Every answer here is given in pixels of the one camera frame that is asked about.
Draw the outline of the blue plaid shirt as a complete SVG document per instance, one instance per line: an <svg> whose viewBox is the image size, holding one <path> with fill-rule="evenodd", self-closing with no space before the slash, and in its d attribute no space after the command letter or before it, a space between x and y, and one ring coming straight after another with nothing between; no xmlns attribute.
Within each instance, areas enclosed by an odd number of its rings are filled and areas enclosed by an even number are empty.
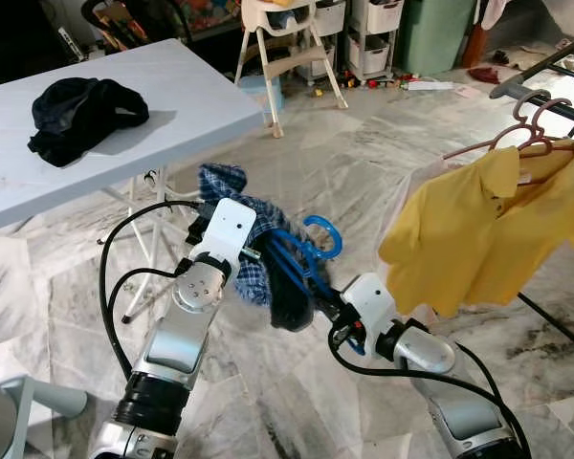
<svg viewBox="0 0 574 459"><path fill-rule="evenodd" d="M243 258L235 279L235 292L253 306L270 311L271 325L299 332L312 323L312 294L305 284L303 254L298 246L306 240L303 228L287 219L282 209L262 198L245 195L248 176L243 167L207 163L198 170L200 198L217 205L234 200L255 213L245 245L260 253Z"/></svg>

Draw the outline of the blue plastic hanger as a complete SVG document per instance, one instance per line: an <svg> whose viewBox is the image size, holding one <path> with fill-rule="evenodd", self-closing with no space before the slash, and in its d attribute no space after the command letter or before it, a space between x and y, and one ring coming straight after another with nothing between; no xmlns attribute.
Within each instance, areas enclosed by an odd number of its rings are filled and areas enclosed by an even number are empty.
<svg viewBox="0 0 574 459"><path fill-rule="evenodd" d="M319 311L315 300L330 292L339 293L322 271L323 262L342 252L341 233L320 215L309 215L303 224L329 233L332 248L318 248L309 237L295 236L286 229L270 229L259 237L271 292L271 325L283 331L301 331Z"/></svg>

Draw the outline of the black garment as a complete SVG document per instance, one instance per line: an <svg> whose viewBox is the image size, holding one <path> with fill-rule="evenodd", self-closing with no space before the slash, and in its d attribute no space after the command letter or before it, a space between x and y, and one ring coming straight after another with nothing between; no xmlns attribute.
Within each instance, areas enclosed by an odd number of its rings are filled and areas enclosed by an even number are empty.
<svg viewBox="0 0 574 459"><path fill-rule="evenodd" d="M146 123L150 109L142 95L116 80L68 77L56 80L33 101L31 115L36 132L26 147L61 169L118 128Z"/></svg>

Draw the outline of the pink plastic hanger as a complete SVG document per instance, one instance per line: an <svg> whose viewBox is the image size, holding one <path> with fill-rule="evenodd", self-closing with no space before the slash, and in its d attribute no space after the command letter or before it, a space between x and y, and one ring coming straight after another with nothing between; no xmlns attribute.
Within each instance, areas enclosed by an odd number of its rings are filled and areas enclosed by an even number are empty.
<svg viewBox="0 0 574 459"><path fill-rule="evenodd" d="M516 100L516 104L514 105L513 109L513 119L516 122L515 125L507 126L506 128L504 128L504 130L498 132L496 136L493 136L491 140L475 143L472 145L468 145L468 147L454 150L453 153L446 154L446 156L441 158L441 161L447 161L448 159L453 159L456 158L457 156L462 156L462 154L471 152L471 150L477 150L480 148L494 149L497 147L498 141L500 141L502 137L505 137L507 134L510 134L510 132L513 132L514 130L518 130L518 128L526 128L527 131L533 134L533 132L535 132L537 124L535 122L528 121L528 119L523 114L520 113L520 108L522 108L522 105L526 103L526 101L531 100L532 97L535 96L549 97L550 93L548 91L545 91L545 89L532 89L532 91L529 91L528 93L517 92L515 95L511 95L511 97L513 97Z"/></svg>

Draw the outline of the reddish plastic hanger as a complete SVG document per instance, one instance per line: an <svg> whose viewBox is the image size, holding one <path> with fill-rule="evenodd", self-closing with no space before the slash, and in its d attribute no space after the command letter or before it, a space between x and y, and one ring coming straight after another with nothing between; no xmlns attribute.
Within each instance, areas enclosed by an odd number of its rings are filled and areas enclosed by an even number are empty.
<svg viewBox="0 0 574 459"><path fill-rule="evenodd" d="M514 106L514 118L518 119L519 125L529 132L527 140L518 145L519 154L522 158L546 156L555 149L558 137L546 135L545 128L541 126L541 115L544 111L555 111L557 108L571 108L574 103L567 98L545 98L531 114L524 114L522 109L529 103L532 97L518 101Z"/></svg>

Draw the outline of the yellow polo shirt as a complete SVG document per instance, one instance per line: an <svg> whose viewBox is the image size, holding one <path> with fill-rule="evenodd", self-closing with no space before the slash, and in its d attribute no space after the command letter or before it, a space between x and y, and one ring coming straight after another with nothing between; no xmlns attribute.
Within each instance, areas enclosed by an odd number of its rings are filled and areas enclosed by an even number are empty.
<svg viewBox="0 0 574 459"><path fill-rule="evenodd" d="M574 248L574 141L505 147L410 195L378 254L402 315L506 303L550 254Z"/></svg>

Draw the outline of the light blue storage box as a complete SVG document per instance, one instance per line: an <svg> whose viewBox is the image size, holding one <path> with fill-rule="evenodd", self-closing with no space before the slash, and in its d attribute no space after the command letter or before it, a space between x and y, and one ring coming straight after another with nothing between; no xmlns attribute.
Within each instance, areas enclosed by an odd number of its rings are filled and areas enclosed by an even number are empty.
<svg viewBox="0 0 574 459"><path fill-rule="evenodd" d="M270 88L265 86L265 78L262 74L243 76L237 82L237 86L242 89L245 95L251 96L262 108L262 114L268 119L271 116L270 100L275 104L277 110L281 110L284 105L281 78L275 76L271 78Z"/></svg>

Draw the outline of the white paper sheet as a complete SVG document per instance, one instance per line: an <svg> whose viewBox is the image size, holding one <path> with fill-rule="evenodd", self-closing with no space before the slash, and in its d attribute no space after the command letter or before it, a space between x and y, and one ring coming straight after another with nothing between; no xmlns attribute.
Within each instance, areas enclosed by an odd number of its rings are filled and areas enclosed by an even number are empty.
<svg viewBox="0 0 574 459"><path fill-rule="evenodd" d="M448 80L410 80L404 88L407 91L448 91L454 87L457 84Z"/></svg>

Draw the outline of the white drawer cart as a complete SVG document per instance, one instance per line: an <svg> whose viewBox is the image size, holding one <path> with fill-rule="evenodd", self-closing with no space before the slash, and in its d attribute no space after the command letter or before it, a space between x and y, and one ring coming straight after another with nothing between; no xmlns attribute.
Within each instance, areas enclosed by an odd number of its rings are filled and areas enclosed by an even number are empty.
<svg viewBox="0 0 574 459"><path fill-rule="evenodd" d="M315 0L315 26L340 80L385 77L405 0Z"/></svg>

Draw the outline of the red cloth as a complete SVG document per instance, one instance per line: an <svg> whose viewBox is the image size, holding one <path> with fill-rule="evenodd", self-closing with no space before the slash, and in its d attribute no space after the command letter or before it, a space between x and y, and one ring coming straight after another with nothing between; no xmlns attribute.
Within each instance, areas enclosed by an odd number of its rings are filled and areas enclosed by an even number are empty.
<svg viewBox="0 0 574 459"><path fill-rule="evenodd" d="M493 86L497 86L501 83L501 79L498 78L498 70L496 67L471 67L471 69L467 70L467 75L474 80L493 84Z"/></svg>

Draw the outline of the black clothes drying rack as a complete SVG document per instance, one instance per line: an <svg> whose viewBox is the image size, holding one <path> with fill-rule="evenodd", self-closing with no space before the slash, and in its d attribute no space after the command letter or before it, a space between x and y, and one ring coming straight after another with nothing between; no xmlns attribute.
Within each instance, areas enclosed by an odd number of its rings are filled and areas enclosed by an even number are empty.
<svg viewBox="0 0 574 459"><path fill-rule="evenodd" d="M517 75L511 76L493 88L490 92L490 98L511 97L518 101L518 106L523 103L533 103L538 105L540 111L553 111L553 113L560 115L574 122L574 106L568 103L566 106L560 106L558 98L551 97L548 92L543 89L531 89L526 86L529 78L535 77L541 71L554 71L566 75L567 77L574 78L574 70L568 70L566 67L560 66L560 62L564 61L567 57L574 57L574 40L570 43L563 45L557 52L542 58L537 64L528 67L528 69L520 71ZM568 132L574 134L574 127Z"/></svg>

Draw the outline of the white hanging cloth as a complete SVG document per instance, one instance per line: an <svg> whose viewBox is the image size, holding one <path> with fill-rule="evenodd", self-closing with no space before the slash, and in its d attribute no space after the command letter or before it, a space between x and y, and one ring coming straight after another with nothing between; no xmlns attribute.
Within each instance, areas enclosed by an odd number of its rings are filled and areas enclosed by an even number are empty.
<svg viewBox="0 0 574 459"><path fill-rule="evenodd" d="M506 5L511 0L480 0L482 5L482 14L480 15L480 28L489 31L497 24L498 19L504 13Z"/></svg>

